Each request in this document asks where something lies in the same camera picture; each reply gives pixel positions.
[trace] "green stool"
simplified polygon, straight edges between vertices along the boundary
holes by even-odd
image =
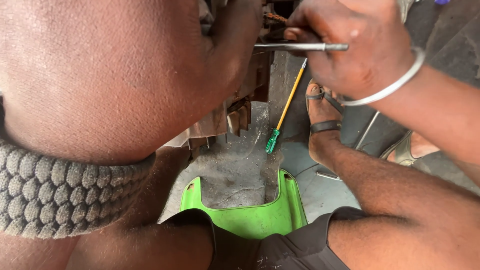
[[[205,211],[218,227],[247,239],[263,239],[274,233],[286,235],[307,225],[297,181],[282,169],[278,170],[278,197],[271,203],[207,208],[202,203],[200,177],[197,177],[183,191],[180,203],[180,211],[192,208]]]

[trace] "gray floor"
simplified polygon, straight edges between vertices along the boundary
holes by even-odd
[[[423,0],[412,7],[407,28],[412,43],[426,49],[433,67],[467,83],[480,87],[480,2],[451,0],[443,7]],[[276,171],[283,168],[299,184],[308,221],[339,206],[358,204],[343,182],[316,176],[325,171],[308,156],[309,121],[304,91],[310,76],[301,79],[284,122],[274,153],[264,151],[271,129],[281,115],[303,59],[277,53],[272,66],[270,102],[252,105],[250,131],[242,137],[228,135],[185,170],[172,190],[162,220],[178,212],[181,193],[189,181],[202,177],[202,197],[211,208],[258,205],[275,197]],[[374,114],[368,107],[347,108],[344,114],[342,142],[353,146]],[[407,130],[380,115],[361,150],[379,156],[399,140]],[[417,161],[415,168],[449,180],[479,193],[476,187],[447,157],[434,153]]]

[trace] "person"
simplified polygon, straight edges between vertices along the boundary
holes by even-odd
[[[189,39],[198,29],[175,26],[191,23],[183,20],[185,14],[168,15],[189,14],[194,8],[188,1],[8,3],[9,8],[2,9],[2,25],[10,27],[2,41],[7,49],[2,77],[8,78],[7,87],[2,86],[4,137],[25,151],[83,163],[144,160],[239,84],[255,42],[247,26],[257,30],[260,8],[255,0],[228,2],[229,15],[238,15],[236,22],[223,21],[229,31],[206,43]],[[312,124],[341,121],[339,94],[367,97],[398,80],[414,62],[394,0],[304,0],[287,24],[288,39],[350,44],[346,52],[307,52],[314,78],[306,92]],[[208,49],[213,45],[220,47]],[[221,59],[227,51],[232,54]],[[213,78],[220,82],[210,82]],[[186,104],[202,105],[196,114],[187,111]],[[438,146],[479,185],[478,104],[477,89],[423,65],[398,91],[369,106]],[[309,152],[343,179],[361,210],[340,208],[286,236],[262,240],[226,232],[194,209],[157,224],[172,183],[190,159],[187,149],[161,147],[142,193],[119,221],[62,239],[0,233],[2,267],[477,268],[477,195],[350,149],[340,143],[337,129],[313,132]],[[13,169],[15,164],[8,163]]]

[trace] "bangle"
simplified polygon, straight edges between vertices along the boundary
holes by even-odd
[[[405,85],[410,79],[415,76],[415,74],[418,73],[420,70],[421,66],[423,65],[423,62],[425,61],[425,52],[421,48],[418,47],[412,47],[412,51],[415,52],[415,55],[417,56],[415,62],[413,63],[412,67],[403,75],[400,79],[398,79],[396,82],[392,83],[389,87],[381,90],[380,92],[377,92],[369,97],[362,98],[359,100],[354,100],[354,101],[346,101],[343,100],[341,97],[338,98],[338,102],[345,106],[361,106],[365,104],[369,104],[372,102],[375,102],[377,100],[381,100],[385,98],[386,96],[392,94],[393,92],[397,91],[399,88],[401,88],[403,85]]]

